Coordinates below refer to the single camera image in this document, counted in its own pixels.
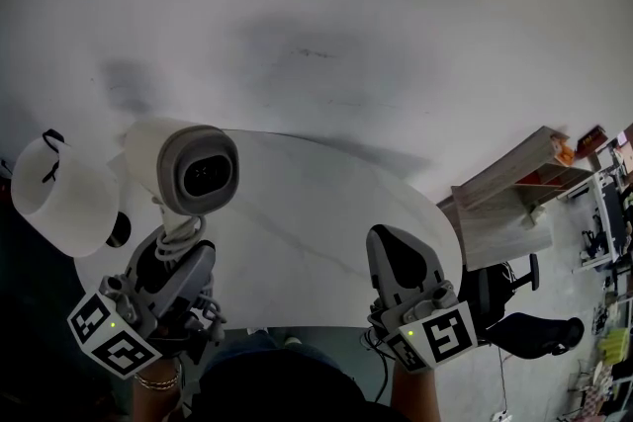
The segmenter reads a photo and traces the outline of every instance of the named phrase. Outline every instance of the desk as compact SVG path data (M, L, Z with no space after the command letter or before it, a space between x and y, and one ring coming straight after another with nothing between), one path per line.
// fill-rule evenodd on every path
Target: desk
M568 199L573 199L575 196L585 193L587 189L592 192L609 247L608 253L583 263L579 268L573 270L574 273L586 271L607 262L617 261L624 245L626 234L624 232L624 219L622 218L622 209L617 198L617 191L612 183L609 185L604 185L604 183L604 178L600 173L595 173L567 194Z
M240 160L239 188L207 216L218 249L214 297L226 328L367 327L372 289L365 238L377 223L417 236L438 253L459 291L457 236L439 208L391 174L341 151L287 135L228 130ZM75 259L84 289L122 273L136 246L161 224L149 193L128 179L122 156L111 163L122 212L133 233Z

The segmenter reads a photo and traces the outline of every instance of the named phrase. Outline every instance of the office chair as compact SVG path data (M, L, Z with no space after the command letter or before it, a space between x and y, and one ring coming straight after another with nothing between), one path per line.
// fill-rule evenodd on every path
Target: office chair
M464 270L459 299L470 307L480 343L492 343L522 359L560 355L576 347L585 333L578 318L548 320L523 313L503 318L505 304L528 283L533 291L538 289L538 259L533 253L530 273L518 280L507 263L471 272Z

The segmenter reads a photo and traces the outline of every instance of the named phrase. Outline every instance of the bracelet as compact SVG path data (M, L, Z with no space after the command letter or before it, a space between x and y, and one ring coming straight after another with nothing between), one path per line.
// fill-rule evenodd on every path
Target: bracelet
M149 380L144 379L139 374L135 375L135 379L136 381L138 381L138 383L140 383L142 386L144 386L145 388L149 390L164 391L164 390L169 390L176 383L178 383L178 381L180 380L181 371L182 371L182 366L179 366L179 368L176 370L175 377L168 381L149 381Z

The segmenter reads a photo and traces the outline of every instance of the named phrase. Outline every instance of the gray floor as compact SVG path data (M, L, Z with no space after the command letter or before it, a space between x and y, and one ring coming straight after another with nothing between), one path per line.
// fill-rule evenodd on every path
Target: gray floor
M591 226L593 204L589 198L570 204L548 205L547 219L552 228L554 246L540 252L541 285L537 292L522 288L510 301L506 314L521 311L546 318L579 317L586 334L577 349L559 357L523 361L501 352L509 412L521 422L554 421L566 410L570 398L567 387L579 370L579 360L587 360L594 347L590 333L593 309L602 299L604 275L596 271L572 274L583 249L580 230ZM527 273L527 258L513 261L517 277ZM373 399L383 380L383 366L373 352L364 350L358 341L361 329L298 328L275 329L273 336L283 340L286 334L296 335L305 343L326 352L343 370L354 377ZM245 336L245 331L230 331L227 341ZM203 364L215 353L208 349ZM189 378L200 368L188 368ZM444 421L488 421L503 409L503 396L498 349L482 347L441 367L436 382ZM391 383L381 401L389 402Z

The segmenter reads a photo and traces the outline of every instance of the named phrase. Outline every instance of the person's arm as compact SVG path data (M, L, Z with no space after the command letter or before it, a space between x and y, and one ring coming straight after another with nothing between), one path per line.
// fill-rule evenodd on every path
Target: person's arm
M169 381L177 371L174 359L159 359L138 373L148 381ZM180 398L180 382L169 390L150 390L134 379L134 422L160 422L176 407Z
M394 364L392 408L411 422L440 422L433 370L410 375L398 362Z

